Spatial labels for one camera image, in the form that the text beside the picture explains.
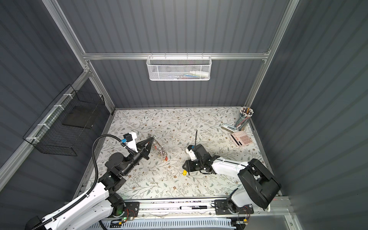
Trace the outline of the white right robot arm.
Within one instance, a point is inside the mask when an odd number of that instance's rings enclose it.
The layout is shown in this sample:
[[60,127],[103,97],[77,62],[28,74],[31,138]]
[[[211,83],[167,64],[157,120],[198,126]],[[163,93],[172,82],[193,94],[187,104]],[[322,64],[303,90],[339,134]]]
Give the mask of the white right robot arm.
[[201,144],[189,145],[186,153],[190,157],[183,164],[186,172],[226,175],[241,182],[242,188],[235,189],[227,197],[223,208],[231,213],[247,211],[246,208],[251,205],[267,209],[281,189],[276,177],[258,159],[237,162],[212,156]]

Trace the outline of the large metal keyring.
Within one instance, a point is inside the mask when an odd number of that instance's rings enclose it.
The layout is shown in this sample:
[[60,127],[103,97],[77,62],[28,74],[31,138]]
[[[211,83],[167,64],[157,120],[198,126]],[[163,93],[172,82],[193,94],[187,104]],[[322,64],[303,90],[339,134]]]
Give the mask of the large metal keyring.
[[147,135],[148,138],[153,138],[152,146],[158,151],[158,153],[162,156],[164,161],[168,161],[168,154],[165,148],[157,141],[156,137],[152,134]]

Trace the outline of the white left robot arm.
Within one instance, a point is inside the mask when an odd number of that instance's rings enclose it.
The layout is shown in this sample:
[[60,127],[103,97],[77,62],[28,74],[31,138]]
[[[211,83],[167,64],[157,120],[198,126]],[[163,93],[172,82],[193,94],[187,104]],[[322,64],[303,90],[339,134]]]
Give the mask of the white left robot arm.
[[120,152],[112,154],[105,163],[106,173],[98,176],[91,187],[62,208],[42,218],[36,216],[26,225],[27,230],[85,230],[96,222],[109,217],[113,213],[123,215],[126,208],[124,199],[117,193],[126,182],[127,176],[142,159],[149,159],[154,137],[135,142],[133,133],[125,134],[123,139],[114,135],[109,138],[117,140],[129,153],[124,156]]

